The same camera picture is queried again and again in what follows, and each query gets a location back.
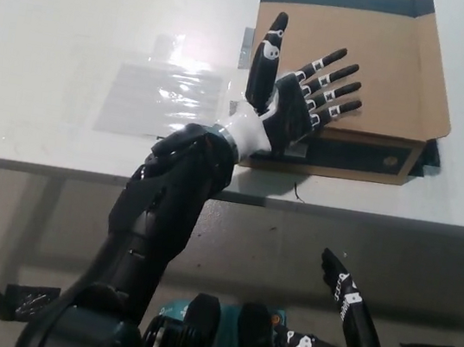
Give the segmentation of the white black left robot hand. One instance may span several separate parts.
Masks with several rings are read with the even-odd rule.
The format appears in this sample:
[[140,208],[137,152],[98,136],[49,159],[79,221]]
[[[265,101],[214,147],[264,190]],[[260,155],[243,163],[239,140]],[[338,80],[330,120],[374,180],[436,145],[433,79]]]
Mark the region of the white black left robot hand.
[[279,156],[307,136],[321,131],[346,113],[358,110],[358,99],[338,104],[336,99],[355,93],[359,81],[332,89],[331,84],[359,71],[358,64],[326,73],[346,57],[340,48],[312,60],[293,72],[278,75],[284,32],[289,15],[280,12],[256,47],[249,70],[245,100],[237,111],[216,125],[231,145],[239,164],[253,155]]

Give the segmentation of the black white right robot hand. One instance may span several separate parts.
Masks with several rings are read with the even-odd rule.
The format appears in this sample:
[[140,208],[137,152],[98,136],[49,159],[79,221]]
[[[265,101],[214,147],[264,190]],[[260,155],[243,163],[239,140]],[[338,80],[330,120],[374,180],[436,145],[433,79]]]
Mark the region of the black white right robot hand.
[[[323,250],[321,259],[323,279],[338,308],[346,347],[381,347],[368,305],[350,272],[330,249]],[[337,347],[283,324],[274,325],[273,330],[284,347]]]

